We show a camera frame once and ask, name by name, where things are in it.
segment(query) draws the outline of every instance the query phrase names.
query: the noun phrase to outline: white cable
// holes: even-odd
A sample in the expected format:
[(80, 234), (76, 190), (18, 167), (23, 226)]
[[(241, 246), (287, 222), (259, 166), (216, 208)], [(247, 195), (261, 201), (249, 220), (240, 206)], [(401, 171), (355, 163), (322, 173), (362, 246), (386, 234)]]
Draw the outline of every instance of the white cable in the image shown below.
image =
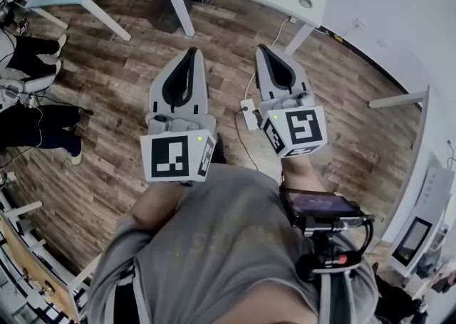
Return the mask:
[[(282, 24), (280, 25), (280, 28), (279, 28), (279, 32), (277, 33), (277, 37), (276, 37), (276, 38), (274, 39), (274, 41), (272, 42), (271, 47), (273, 47), (274, 44), (279, 40), (280, 33), (282, 32), (282, 28), (284, 27), (284, 24), (285, 24), (287, 21), (289, 21), (290, 19), (291, 19), (291, 17), (289, 16), (288, 18), (286, 18), (286, 19), (282, 22)], [(247, 87), (245, 88), (245, 93), (244, 93), (244, 99), (242, 99), (242, 100), (246, 100), (246, 99), (247, 99), (247, 92), (249, 92), (249, 87), (250, 87), (250, 84), (252, 83), (252, 80), (254, 79), (254, 77), (255, 77), (255, 72), (254, 72), (254, 74), (251, 76), (249, 83), (247, 83)]]
[(14, 162), (15, 160), (17, 160), (20, 156), (26, 154), (28, 151), (31, 151), (31, 150), (34, 150), (35, 148), (39, 148), (41, 146), (41, 144), (43, 143), (43, 135), (41, 134), (41, 128), (40, 128), (40, 124), (41, 124), (41, 120), (43, 119), (43, 112), (41, 111), (41, 109), (33, 106), (32, 104), (30, 104), (29, 101), (27, 100), (24, 100), (23, 98), (21, 98), (20, 96), (18, 96), (18, 98), (20, 98), (22, 101), (24, 101), (25, 103), (29, 104), (30, 107), (32, 109), (37, 109), (40, 113), (41, 113), (41, 117), (40, 117), (40, 120), (38, 121), (38, 131), (40, 132), (40, 142), (37, 146), (35, 147), (30, 147), (28, 148), (27, 150), (24, 150), (23, 152), (19, 153), (17, 156), (15, 156), (12, 160), (9, 160), (4, 166), (0, 166), (0, 171), (5, 168), (6, 166), (8, 166), (10, 163)]

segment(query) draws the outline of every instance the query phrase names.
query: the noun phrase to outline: skin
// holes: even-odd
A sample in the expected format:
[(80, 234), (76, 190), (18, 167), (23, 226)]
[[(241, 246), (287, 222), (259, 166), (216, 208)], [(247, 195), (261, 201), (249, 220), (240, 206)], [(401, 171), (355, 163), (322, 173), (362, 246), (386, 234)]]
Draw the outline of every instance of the skin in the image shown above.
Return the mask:
[[(311, 162), (306, 156), (281, 160), (284, 186), (324, 192)], [(156, 183), (136, 201), (130, 214), (146, 231), (158, 231), (175, 213), (186, 188), (180, 184)], [(256, 285), (215, 324), (317, 324), (316, 315), (292, 288), (279, 283)]]

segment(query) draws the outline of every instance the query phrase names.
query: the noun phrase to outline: white shoe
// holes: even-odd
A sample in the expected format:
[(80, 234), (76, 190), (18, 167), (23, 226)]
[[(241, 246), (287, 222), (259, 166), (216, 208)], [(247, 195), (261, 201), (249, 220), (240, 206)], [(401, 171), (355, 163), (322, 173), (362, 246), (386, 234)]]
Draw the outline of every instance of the white shoe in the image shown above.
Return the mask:
[(62, 68), (62, 61), (57, 61), (55, 63), (55, 66), (56, 66), (56, 75), (57, 75), (58, 72), (60, 71), (60, 69)]
[(83, 160), (83, 140), (81, 139), (81, 153), (77, 155), (76, 157), (71, 156), (71, 164), (73, 166), (76, 166), (81, 163)]
[(53, 56), (54, 57), (59, 57), (60, 56), (60, 52), (62, 51), (62, 48), (63, 46), (65, 45), (66, 43), (66, 34), (63, 34), (57, 41), (58, 43), (58, 51), (56, 51)]

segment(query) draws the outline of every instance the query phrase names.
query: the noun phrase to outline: black pants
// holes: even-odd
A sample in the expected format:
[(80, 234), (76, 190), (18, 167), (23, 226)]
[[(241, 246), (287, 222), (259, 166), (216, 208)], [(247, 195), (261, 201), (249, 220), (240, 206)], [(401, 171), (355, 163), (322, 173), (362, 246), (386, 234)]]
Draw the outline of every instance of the black pants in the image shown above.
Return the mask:
[(6, 147), (35, 147), (39, 144), (40, 130), (43, 141), (40, 148), (65, 148), (73, 157), (81, 153), (81, 139), (64, 130), (76, 125), (81, 116), (78, 108), (62, 105), (45, 105), (37, 109), (25, 108), (22, 105), (12, 106), (0, 113), (0, 125), (4, 136), (0, 139), (0, 151)]
[(395, 287), (375, 275), (378, 292), (382, 295), (378, 299), (375, 316), (387, 319), (391, 324), (399, 322), (416, 313), (417, 306), (412, 297), (402, 288)]
[(60, 48), (57, 41), (46, 41), (33, 36), (16, 36), (17, 44), (7, 67), (21, 70), (32, 78), (55, 73), (55, 65), (44, 63), (37, 54), (54, 54)]

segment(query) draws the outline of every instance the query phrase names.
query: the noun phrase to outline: white box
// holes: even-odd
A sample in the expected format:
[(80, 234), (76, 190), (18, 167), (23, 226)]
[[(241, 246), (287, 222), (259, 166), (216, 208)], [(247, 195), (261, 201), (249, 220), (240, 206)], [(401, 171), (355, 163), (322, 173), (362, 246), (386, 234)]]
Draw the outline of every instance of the white box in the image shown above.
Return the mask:
[(261, 128), (279, 158), (307, 155), (328, 142), (322, 106), (268, 110)]
[(215, 139), (209, 130), (163, 132), (141, 137), (147, 182), (206, 180)]

